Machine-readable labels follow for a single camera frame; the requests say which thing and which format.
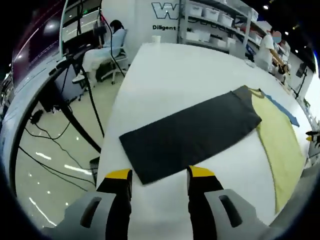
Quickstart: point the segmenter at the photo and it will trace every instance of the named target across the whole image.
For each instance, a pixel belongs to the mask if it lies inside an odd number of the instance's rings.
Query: black cloth
[[[255,129],[261,118],[246,93],[246,101],[231,91],[120,136],[142,184],[202,162]]]

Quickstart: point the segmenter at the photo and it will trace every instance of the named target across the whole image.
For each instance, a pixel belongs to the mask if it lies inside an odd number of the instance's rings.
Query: white cup
[[[155,44],[161,43],[161,36],[159,36],[159,35],[153,35],[153,36],[152,36],[152,42],[155,43]]]

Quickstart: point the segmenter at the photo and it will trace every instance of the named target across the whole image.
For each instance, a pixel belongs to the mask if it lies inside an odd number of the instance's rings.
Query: white floor
[[[111,79],[106,79],[92,90],[94,102],[105,128],[111,113],[111,109],[123,77],[118,74],[116,84],[111,84]],[[86,92],[81,101],[75,100],[70,104],[74,116],[97,142],[102,145],[103,137],[95,117],[89,94]],[[44,113],[38,122],[38,126],[47,130],[51,137],[56,138],[65,129],[68,120],[62,112]],[[46,136],[44,131],[28,122],[26,128],[33,135]],[[89,169],[89,161],[99,154],[70,124],[65,133],[56,140],[60,145],[76,159],[84,169]],[[50,139],[34,137],[24,131],[20,146],[39,162],[49,167],[78,178],[94,182],[90,170],[83,170],[71,159],[68,154]],[[83,180],[61,175],[81,188],[93,191],[95,186]],[[63,218],[68,205],[80,198],[85,191],[69,182],[60,179],[45,170],[41,165],[28,157],[21,150],[18,151],[16,160],[16,192],[17,197],[25,212],[38,228],[53,227]]]

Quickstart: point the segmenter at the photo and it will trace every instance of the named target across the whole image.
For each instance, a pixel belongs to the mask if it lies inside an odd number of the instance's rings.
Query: person in white coat
[[[254,63],[261,69],[265,71],[269,71],[269,68],[272,64],[273,58],[278,62],[278,64],[288,72],[288,68],[282,59],[278,56],[275,51],[274,46],[274,38],[281,40],[281,33],[275,31],[271,28],[270,32],[268,32],[260,43],[260,49],[257,54],[254,56]]]
[[[113,20],[110,23],[110,27],[112,29],[112,55],[115,58],[119,55],[120,48],[124,43],[126,30],[119,20]],[[108,59],[111,60],[111,38],[106,39],[105,35],[104,44],[100,45],[98,49],[87,51],[83,57],[82,67],[88,76],[91,87],[94,87],[97,83],[96,73],[100,64]],[[82,71],[80,71],[72,82],[77,83],[84,78]]]

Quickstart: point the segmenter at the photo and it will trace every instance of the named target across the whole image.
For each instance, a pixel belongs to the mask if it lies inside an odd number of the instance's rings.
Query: desk
[[[219,51],[148,43],[133,60],[113,105],[97,184],[107,173],[132,168],[119,136],[242,85],[261,88],[297,118],[300,127],[293,128],[303,155],[307,156],[305,132],[311,129],[308,119],[272,75]],[[274,220],[273,177],[256,130],[197,166],[212,170],[226,189],[233,189],[255,206],[265,224]],[[186,170],[145,186],[133,173],[128,239],[192,239],[188,201]]]

